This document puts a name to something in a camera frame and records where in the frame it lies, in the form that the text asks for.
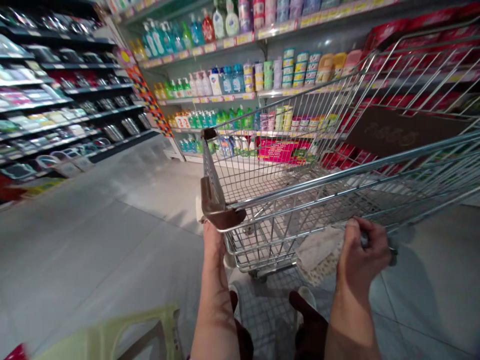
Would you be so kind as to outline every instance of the tiled floor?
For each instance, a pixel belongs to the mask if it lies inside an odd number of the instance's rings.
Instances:
[[[169,161],[150,139],[41,199],[0,213],[0,359],[25,342],[39,354],[100,321],[180,306],[191,347],[200,294],[200,164]],[[458,206],[404,231],[398,264],[375,279],[370,301],[384,359],[480,356],[480,209]],[[295,270],[251,281],[234,271],[257,359],[292,358],[287,302]],[[335,277],[313,290],[328,319]]]

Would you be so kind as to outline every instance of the green plastic stool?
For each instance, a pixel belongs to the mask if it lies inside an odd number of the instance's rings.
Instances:
[[[182,347],[174,316],[178,310],[177,304],[171,303],[161,308],[102,322],[75,332],[33,360],[131,360],[155,338],[165,347],[165,360],[182,360]],[[157,319],[154,327],[117,356],[116,349],[125,330],[130,326]]]

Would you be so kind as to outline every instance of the shopping cart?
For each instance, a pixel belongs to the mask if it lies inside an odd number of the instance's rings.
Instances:
[[[480,191],[478,22],[394,34],[350,74],[202,132],[203,212],[240,271],[265,277],[294,266],[308,235],[354,215],[391,234]],[[474,35],[443,36],[469,27]],[[370,126],[369,141],[408,149],[380,157],[345,141],[374,108],[463,127],[412,149],[415,134]],[[293,114],[309,125],[297,129]],[[260,130],[251,130],[255,116]]]

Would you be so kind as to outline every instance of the red bottle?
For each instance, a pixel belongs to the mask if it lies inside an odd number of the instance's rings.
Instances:
[[[201,23],[201,31],[203,33],[203,37],[205,38],[206,43],[212,43],[215,41],[215,30],[214,30],[214,22],[212,18],[209,16],[209,12],[206,8],[203,9],[203,14],[205,18]]]

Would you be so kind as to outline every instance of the foot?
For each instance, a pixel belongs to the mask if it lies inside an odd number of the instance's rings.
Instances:
[[[303,300],[307,302],[308,305],[310,305],[313,310],[317,310],[317,301],[315,300],[315,296],[312,294],[310,289],[306,286],[300,286],[298,289],[298,294],[302,297]],[[296,312],[296,330],[300,328],[300,325],[304,323],[304,316],[300,311]]]
[[[240,296],[239,296],[239,290],[237,289],[237,287],[234,285],[234,284],[229,284],[228,285],[228,290],[230,290],[231,292],[234,292],[236,294],[236,304],[234,303],[234,301],[232,300],[232,307],[233,308],[233,317],[235,319],[237,319],[239,322],[241,322],[241,319],[240,319]]]

